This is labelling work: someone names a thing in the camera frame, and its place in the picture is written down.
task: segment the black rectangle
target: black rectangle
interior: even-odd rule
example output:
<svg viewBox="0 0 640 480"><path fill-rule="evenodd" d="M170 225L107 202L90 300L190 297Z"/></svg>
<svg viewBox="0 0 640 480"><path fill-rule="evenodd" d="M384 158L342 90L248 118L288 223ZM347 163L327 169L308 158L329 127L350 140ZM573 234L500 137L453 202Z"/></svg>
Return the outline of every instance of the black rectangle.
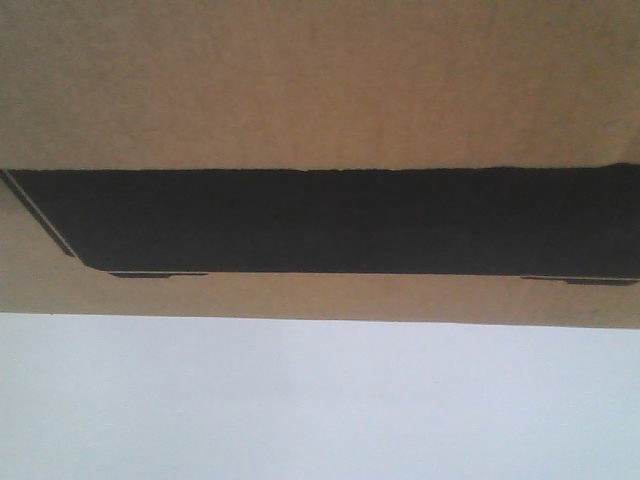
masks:
<svg viewBox="0 0 640 480"><path fill-rule="evenodd" d="M90 267L123 276L640 278L637 165L13 170L4 178L65 249Z"/></svg>

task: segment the brown cardboard surface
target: brown cardboard surface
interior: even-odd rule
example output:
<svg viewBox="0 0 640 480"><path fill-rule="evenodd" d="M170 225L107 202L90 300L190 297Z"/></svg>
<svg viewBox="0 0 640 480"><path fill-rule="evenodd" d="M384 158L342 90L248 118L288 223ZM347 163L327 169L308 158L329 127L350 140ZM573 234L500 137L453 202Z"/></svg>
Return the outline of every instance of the brown cardboard surface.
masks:
<svg viewBox="0 0 640 480"><path fill-rule="evenodd" d="M640 161L640 2L10 0L1 168ZM506 277L118 279L0 185L0 310L640 326L640 286Z"/></svg>
<svg viewBox="0 0 640 480"><path fill-rule="evenodd" d="M604 165L636 0L4 2L5 168Z"/></svg>
<svg viewBox="0 0 640 480"><path fill-rule="evenodd" d="M640 284L455 275L122 279L65 256L0 188L0 311L640 327Z"/></svg>

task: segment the white surface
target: white surface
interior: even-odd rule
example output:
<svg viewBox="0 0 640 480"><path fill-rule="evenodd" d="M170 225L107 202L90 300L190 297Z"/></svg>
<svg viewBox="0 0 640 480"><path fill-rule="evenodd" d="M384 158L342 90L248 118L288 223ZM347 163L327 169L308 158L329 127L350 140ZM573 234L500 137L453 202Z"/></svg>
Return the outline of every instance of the white surface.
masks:
<svg viewBox="0 0 640 480"><path fill-rule="evenodd" d="M636 479L640 331L0 314L2 479Z"/></svg>

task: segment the cardboard flap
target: cardboard flap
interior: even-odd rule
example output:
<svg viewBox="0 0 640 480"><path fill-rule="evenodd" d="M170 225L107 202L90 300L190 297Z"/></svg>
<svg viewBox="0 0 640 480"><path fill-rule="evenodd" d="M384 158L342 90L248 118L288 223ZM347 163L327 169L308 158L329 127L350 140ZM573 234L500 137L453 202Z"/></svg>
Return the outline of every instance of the cardboard flap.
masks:
<svg viewBox="0 0 640 480"><path fill-rule="evenodd" d="M11 1L3 168L595 166L640 3Z"/></svg>

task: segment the corrugated cardboard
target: corrugated cardboard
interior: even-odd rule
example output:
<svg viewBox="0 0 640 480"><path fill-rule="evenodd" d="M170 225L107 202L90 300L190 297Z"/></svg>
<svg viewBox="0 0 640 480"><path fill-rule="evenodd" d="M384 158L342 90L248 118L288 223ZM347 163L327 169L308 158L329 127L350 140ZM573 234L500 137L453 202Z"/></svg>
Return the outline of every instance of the corrugated cardboard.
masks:
<svg viewBox="0 0 640 480"><path fill-rule="evenodd" d="M640 3L11 1L2 168L640 162ZM0 187L0 309L639 326L640 287L471 276L116 279Z"/></svg>

